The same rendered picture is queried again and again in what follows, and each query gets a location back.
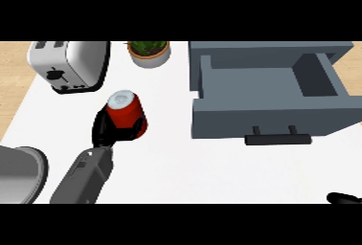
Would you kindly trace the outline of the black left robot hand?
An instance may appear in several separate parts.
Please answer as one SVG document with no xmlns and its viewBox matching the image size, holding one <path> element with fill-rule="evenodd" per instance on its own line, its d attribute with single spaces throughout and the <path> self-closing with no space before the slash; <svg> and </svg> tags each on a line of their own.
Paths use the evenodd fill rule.
<svg viewBox="0 0 362 245">
<path fill-rule="evenodd" d="M 117 128 L 107 108 L 96 114 L 92 126 L 92 143 L 95 147 L 113 147 L 115 142 L 133 141 L 141 137 L 142 127 L 146 122 L 146 117 L 142 116 L 132 127 Z"/>
</svg>

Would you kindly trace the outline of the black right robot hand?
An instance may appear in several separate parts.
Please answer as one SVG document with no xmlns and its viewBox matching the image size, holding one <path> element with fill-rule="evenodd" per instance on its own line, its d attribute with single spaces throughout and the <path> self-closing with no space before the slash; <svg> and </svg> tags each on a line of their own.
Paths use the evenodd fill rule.
<svg viewBox="0 0 362 245">
<path fill-rule="evenodd" d="M 327 200 L 331 204 L 362 204 L 362 198 L 339 192 L 331 192 Z"/>
</svg>

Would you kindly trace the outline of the red can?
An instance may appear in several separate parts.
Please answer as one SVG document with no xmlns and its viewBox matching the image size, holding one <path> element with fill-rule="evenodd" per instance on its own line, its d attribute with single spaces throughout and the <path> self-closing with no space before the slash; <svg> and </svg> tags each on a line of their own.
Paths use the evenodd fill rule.
<svg viewBox="0 0 362 245">
<path fill-rule="evenodd" d="M 107 112 L 115 128 L 133 129 L 141 138 L 148 130 L 148 119 L 139 97 L 130 90 L 120 90 L 111 95 Z"/>
</svg>

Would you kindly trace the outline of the grey open drawer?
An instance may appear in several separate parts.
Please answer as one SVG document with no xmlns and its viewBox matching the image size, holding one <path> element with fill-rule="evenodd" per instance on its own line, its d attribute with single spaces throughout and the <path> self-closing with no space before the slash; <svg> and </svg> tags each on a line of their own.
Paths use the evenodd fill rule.
<svg viewBox="0 0 362 245">
<path fill-rule="evenodd" d="M 201 57 L 201 96 L 192 104 L 195 139 L 297 132 L 325 136 L 362 122 L 362 97 L 344 91 L 325 54 L 287 68 L 216 69 Z"/>
</svg>

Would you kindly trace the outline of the grey drawer cabinet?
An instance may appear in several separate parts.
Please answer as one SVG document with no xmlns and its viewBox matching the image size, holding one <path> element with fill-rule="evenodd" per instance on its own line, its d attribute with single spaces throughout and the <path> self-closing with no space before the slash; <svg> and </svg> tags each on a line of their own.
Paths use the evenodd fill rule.
<svg viewBox="0 0 362 245">
<path fill-rule="evenodd" d="M 352 48 L 350 41 L 189 41 L 189 90 L 198 90 L 201 56 L 216 69 L 290 68 L 305 54 L 327 54 L 336 63 Z"/>
</svg>

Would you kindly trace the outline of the silver toaster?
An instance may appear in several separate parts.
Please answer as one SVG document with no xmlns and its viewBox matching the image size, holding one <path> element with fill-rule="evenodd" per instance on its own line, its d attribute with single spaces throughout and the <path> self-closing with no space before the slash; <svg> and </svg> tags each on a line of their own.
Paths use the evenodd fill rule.
<svg viewBox="0 0 362 245">
<path fill-rule="evenodd" d="M 58 94 L 95 92 L 104 85 L 110 41 L 33 41 L 28 64 Z"/>
</svg>

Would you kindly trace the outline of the grey metal pot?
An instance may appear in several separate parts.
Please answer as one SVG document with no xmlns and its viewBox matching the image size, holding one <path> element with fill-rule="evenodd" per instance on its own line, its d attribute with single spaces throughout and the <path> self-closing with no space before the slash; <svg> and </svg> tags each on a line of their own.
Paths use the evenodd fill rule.
<svg viewBox="0 0 362 245">
<path fill-rule="evenodd" d="M 49 159 L 30 146 L 0 145 L 0 204 L 33 204 L 49 177 Z"/>
</svg>

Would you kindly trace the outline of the potted green plant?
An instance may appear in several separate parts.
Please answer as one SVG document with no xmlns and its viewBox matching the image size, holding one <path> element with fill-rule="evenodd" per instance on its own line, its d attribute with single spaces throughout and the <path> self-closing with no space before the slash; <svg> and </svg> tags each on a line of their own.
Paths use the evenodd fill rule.
<svg viewBox="0 0 362 245">
<path fill-rule="evenodd" d="M 169 41 L 129 41 L 127 51 L 135 64 L 146 69 L 160 67 L 172 55 Z"/>
</svg>

